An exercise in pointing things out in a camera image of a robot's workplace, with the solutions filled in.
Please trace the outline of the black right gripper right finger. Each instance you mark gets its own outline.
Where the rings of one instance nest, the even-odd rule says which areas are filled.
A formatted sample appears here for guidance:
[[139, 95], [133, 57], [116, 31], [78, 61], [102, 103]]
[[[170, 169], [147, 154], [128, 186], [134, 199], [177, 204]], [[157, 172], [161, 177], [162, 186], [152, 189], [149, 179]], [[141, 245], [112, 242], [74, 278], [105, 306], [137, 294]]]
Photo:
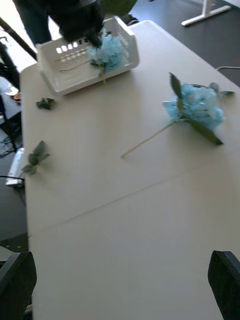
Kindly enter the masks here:
[[207, 278], [225, 320], [240, 320], [240, 261], [230, 251], [213, 251]]

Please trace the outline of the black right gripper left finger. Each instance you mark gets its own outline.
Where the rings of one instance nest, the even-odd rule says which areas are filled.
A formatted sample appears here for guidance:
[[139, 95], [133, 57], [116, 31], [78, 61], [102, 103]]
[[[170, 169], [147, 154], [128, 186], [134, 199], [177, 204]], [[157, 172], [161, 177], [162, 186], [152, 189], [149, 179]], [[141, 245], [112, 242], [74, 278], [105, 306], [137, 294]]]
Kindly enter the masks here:
[[37, 271], [31, 252], [13, 253], [0, 263], [0, 318], [22, 320], [32, 302]]

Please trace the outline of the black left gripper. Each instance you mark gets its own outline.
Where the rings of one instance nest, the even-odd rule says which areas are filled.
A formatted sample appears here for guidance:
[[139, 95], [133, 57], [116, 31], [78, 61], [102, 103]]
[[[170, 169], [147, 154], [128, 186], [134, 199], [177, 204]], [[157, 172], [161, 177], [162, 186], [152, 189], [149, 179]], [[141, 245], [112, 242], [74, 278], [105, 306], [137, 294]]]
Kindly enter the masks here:
[[48, 13], [66, 41], [85, 38], [92, 43], [101, 42], [104, 17], [100, 0], [50, 0]]

